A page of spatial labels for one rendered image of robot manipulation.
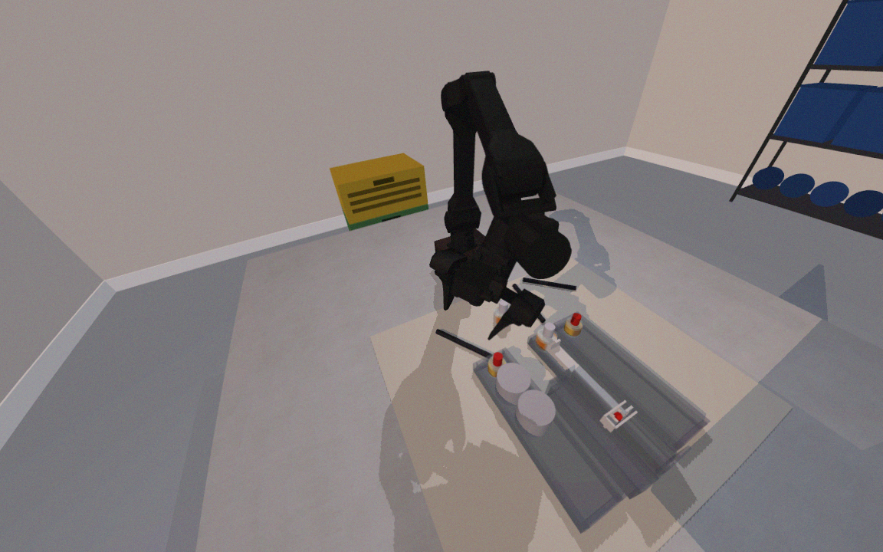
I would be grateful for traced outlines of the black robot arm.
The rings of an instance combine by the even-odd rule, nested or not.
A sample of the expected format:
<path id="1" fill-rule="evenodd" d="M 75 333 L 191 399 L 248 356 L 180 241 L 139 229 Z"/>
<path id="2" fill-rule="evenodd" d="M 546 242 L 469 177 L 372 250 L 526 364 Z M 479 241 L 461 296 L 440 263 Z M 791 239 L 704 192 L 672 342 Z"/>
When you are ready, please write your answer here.
<path id="1" fill-rule="evenodd" d="M 451 233 L 446 247 L 465 254 L 478 246 L 474 229 L 479 229 L 481 211 L 473 198 L 478 132 L 486 154 L 481 182 L 494 215 L 488 241 L 507 249 L 532 278 L 560 273 L 572 249 L 568 238 L 558 232 L 560 223 L 544 216 L 544 211 L 556 209 L 549 169 L 535 143 L 515 130 L 495 87 L 494 72 L 466 73 L 447 83 L 441 90 L 441 105 L 455 142 L 455 193 L 444 217 Z M 539 198 L 521 200 L 536 194 Z M 481 253 L 474 249 L 455 272 L 452 296 L 475 307 L 484 301 L 500 303 L 508 282 L 501 278 L 502 266 L 481 261 Z"/>

